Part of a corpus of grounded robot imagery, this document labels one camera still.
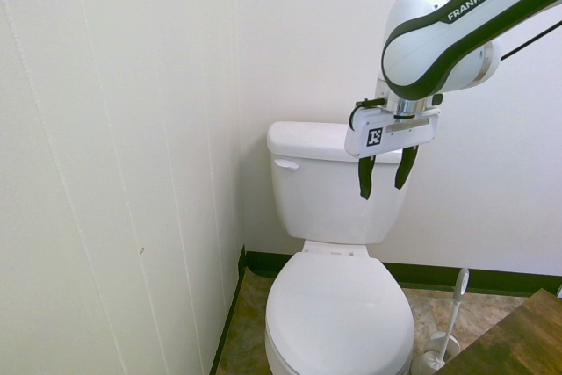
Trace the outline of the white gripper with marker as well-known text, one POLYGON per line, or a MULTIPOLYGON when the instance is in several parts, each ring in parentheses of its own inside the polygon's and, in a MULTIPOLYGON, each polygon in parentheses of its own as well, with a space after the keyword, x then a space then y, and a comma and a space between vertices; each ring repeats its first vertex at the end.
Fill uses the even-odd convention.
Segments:
POLYGON ((394 187, 401 190, 407 182, 418 154, 419 145, 436 137, 440 109, 429 108, 411 119, 397 119, 381 108, 359 108, 352 113, 344 148, 358 161, 360 196, 368 200, 372 191, 372 172, 376 156, 402 149, 394 187))

